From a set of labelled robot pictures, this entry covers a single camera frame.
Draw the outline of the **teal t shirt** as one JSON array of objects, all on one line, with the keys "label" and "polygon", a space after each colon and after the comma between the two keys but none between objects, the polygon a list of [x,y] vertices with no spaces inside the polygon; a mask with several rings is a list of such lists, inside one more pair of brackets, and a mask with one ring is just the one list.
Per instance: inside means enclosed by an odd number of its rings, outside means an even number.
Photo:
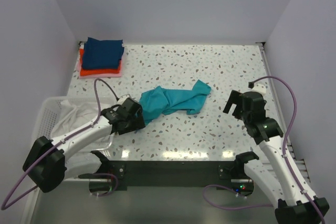
[{"label": "teal t shirt", "polygon": [[192,89],[165,89],[161,86],[143,92],[139,103],[143,109],[145,124],[149,124],[160,115],[169,115],[176,111],[185,111],[188,115],[198,114],[203,108],[211,87],[197,80]]}]

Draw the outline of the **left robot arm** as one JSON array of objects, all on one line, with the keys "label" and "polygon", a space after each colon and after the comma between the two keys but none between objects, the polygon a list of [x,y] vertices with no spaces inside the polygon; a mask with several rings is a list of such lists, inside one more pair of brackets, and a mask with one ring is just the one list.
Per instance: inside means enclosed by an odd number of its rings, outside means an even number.
[{"label": "left robot arm", "polygon": [[69,133],[52,140],[42,136],[33,143],[23,170],[44,193],[68,178],[84,174],[103,178],[108,174],[109,165],[92,151],[83,152],[83,149],[115,133],[121,135],[144,128],[142,112],[136,100],[126,97]]}]

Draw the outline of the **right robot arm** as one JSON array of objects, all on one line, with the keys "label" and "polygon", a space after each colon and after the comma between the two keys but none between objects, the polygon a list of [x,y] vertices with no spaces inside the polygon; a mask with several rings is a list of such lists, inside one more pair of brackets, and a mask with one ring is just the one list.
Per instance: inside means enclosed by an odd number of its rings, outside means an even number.
[{"label": "right robot arm", "polygon": [[232,175],[251,178],[270,200],[278,223],[322,223],[329,210],[325,198],[311,189],[283,145],[284,134],[275,119],[266,116],[266,100],[261,93],[231,91],[223,112],[235,105],[233,117],[241,120],[270,163],[267,171],[253,152],[236,156]]}]

